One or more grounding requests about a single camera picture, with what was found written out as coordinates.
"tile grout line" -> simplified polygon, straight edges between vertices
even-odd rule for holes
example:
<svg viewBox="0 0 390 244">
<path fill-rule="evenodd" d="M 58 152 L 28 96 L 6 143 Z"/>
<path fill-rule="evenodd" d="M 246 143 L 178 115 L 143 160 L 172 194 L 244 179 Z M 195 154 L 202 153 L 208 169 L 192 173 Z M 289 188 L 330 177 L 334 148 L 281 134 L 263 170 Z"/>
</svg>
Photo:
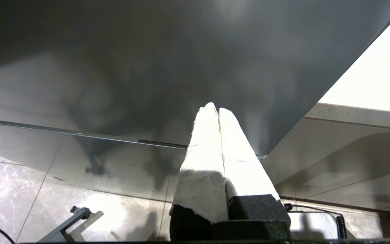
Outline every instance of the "tile grout line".
<svg viewBox="0 0 390 244">
<path fill-rule="evenodd" d="M 168 176 L 167 192 L 165 193 L 164 209 L 162 210 L 162 218 L 160 219 L 159 234 L 157 235 L 157 241 L 159 241 L 160 233 L 162 231 L 162 224 L 164 223 L 164 215 L 165 215 L 165 208 L 167 207 L 167 199 L 168 199 L 168 190 L 169 190 L 170 180 L 171 180 L 171 175 Z"/>
<path fill-rule="evenodd" d="M 167 202 L 166 200 L 158 200 L 158 199 L 153 199 L 153 198 L 136 197 L 136 196 L 130 196 L 130 195 L 125 195 L 125 194 L 121 194 L 121 193 L 109 192 L 109 191 L 105 191 L 105 190 L 94 190 L 94 189 L 88 189 L 88 188 L 84 188 L 84 189 L 92 190 L 92 191 L 96 191 L 96 192 L 101 192 L 101 193 L 118 195 L 118 196 L 124 196 L 124 197 L 128 197 L 128 198 L 138 198 L 138 199 L 144 199 L 144 200 L 150 200 L 150 201 Z"/>
<path fill-rule="evenodd" d="M 387 175 L 389 175 L 389 174 L 390 174 L 390 172 L 381 174 L 381 175 L 379 175 L 379 176 L 373 176 L 373 177 L 370 177 L 370 178 L 368 178 L 368 179 L 363 179 L 363 180 L 360 180 L 360 181 L 358 181 L 358 182 L 354 182 L 354 183 L 350 183 L 350 184 L 347 184 L 347 185 L 343 185 L 343 186 L 337 187 L 337 188 L 332 189 L 332 190 L 337 190 L 337 189 L 342 188 L 342 187 L 347 187 L 347 186 L 350 186 L 350 185 L 353 185 L 353 184 L 357 184 L 357 183 L 361 183 L 361 182 L 364 182 L 364 181 L 367 181 L 367 180 L 371 180 L 371 179 L 378 179 L 378 178 L 381 178 L 381 177 L 383 177 L 383 176 L 387 176 Z M 304 199 L 308 199 L 308 200 L 309 200 L 309 198 L 313 198 L 313 197 L 315 197 L 315 196 L 318 196 L 318 195 L 323 194 L 323 193 L 327 193 L 327 192 L 332 191 L 332 190 L 326 190 L 326 191 L 324 191 L 324 192 L 317 193 L 317 194 L 315 194 L 315 195 L 306 197 L 306 198 L 304 198 Z"/>
<path fill-rule="evenodd" d="M 17 165 L 17 166 L 26 166 L 26 165 L 15 164 L 15 163 L 10 163 L 10 162 L 2 162 L 2 161 L 0 161 L 0 164 Z"/>
<path fill-rule="evenodd" d="M 45 177 L 43 177 L 42 184 L 40 185 L 40 188 L 39 188 L 39 190 L 37 191 L 37 195 L 36 195 L 36 197 L 34 198 L 34 201 L 33 201 L 32 204 L 31 204 L 31 208 L 29 209 L 28 214 L 26 215 L 25 221 L 23 221 L 22 228 L 20 228 L 19 235 L 17 235 L 17 238 L 16 238 L 16 242 L 17 242 L 17 240 L 19 239 L 20 234 L 22 233 L 23 227 L 25 227 L 26 221 L 28 220 L 28 216 L 29 216 L 29 214 L 31 213 L 32 208 L 34 207 L 34 203 L 36 202 L 37 197 L 39 196 L 40 190 L 42 190 L 42 186 L 43 186 L 43 183 L 45 182 L 46 176 L 48 176 L 49 170 L 51 169 L 52 164 L 54 163 L 55 158 L 56 158 L 58 152 L 60 151 L 61 146 L 62 146 L 64 140 L 65 140 L 65 137 L 61 140 L 61 143 L 60 143 L 60 145 L 59 145 L 59 147 L 58 147 L 58 150 L 56 151 L 56 153 L 55 153 L 55 155 L 54 155 L 54 158 L 52 159 L 51 165 L 49 165 L 48 171 L 46 172 Z"/>
</svg>

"floor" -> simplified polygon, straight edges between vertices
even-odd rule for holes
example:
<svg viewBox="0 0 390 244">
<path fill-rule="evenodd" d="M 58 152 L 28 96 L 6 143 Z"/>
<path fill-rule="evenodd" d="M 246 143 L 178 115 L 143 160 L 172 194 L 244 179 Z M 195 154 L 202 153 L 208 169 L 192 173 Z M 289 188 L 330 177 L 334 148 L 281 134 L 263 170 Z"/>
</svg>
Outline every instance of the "floor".
<svg viewBox="0 0 390 244">
<path fill-rule="evenodd" d="M 88 207 L 93 213 L 88 220 L 69 229 L 76 241 L 166 241 L 169 240 L 171 207 L 167 200 L 172 199 L 169 191 L 172 190 L 166 190 L 167 198 L 163 201 L 91 190 L 50 172 L 43 173 L 0 157 L 0 228 L 16 242 L 36 242 L 69 218 L 69 210 L 75 205 Z M 284 202 L 308 204 L 286 199 Z M 300 215 L 290 214 L 291 218 L 302 219 L 305 210 L 297 208 L 296 211 Z M 338 211 L 344 212 L 349 237 L 383 237 L 383 221 L 374 213 L 349 209 Z M 324 216 L 316 218 L 327 220 Z M 292 232 L 297 235 L 301 227 L 299 220 L 291 225 L 295 228 Z M 331 232 L 329 235 L 334 235 L 332 228 L 328 231 Z M 0 243 L 9 242 L 0 234 Z"/>
</svg>

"metal stand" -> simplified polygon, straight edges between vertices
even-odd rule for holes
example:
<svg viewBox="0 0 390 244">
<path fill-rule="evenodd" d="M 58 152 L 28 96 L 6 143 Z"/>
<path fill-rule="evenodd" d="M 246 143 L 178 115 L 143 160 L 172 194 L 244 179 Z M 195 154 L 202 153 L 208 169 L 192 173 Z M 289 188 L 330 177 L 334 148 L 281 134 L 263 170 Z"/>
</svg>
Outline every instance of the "metal stand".
<svg viewBox="0 0 390 244">
<path fill-rule="evenodd" d="M 73 240 L 73 238 L 69 234 L 67 234 L 66 230 L 69 229 L 73 224 L 78 222 L 80 219 L 88 219 L 90 217 L 91 211 L 86 207 L 79 208 L 79 207 L 73 206 L 70 209 L 70 212 L 73 213 L 73 216 L 71 216 L 68 220 L 64 221 L 64 223 L 60 224 L 53 231 L 51 231 L 49 234 L 47 234 L 45 237 L 43 237 L 40 241 L 38 241 L 38 243 L 75 242 Z"/>
</svg>

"black metal bracket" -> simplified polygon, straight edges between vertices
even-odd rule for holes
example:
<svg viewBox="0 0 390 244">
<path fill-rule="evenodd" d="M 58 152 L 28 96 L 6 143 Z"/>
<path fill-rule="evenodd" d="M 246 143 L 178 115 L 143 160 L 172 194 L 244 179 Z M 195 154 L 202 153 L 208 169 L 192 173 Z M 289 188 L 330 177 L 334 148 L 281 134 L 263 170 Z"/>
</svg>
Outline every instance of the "black metal bracket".
<svg viewBox="0 0 390 244">
<path fill-rule="evenodd" d="M 69 229 L 73 224 L 78 222 L 80 219 L 88 219 L 90 217 L 91 211 L 86 207 L 79 208 L 79 207 L 73 206 L 70 209 L 70 212 L 73 213 L 73 216 L 71 216 L 68 220 L 64 221 L 62 224 L 60 224 L 58 227 L 56 227 L 54 230 L 52 230 L 49 234 L 47 234 L 40 241 L 38 241 L 38 243 L 75 242 L 73 240 L 73 238 L 69 234 L 67 234 L 66 230 Z"/>
</svg>

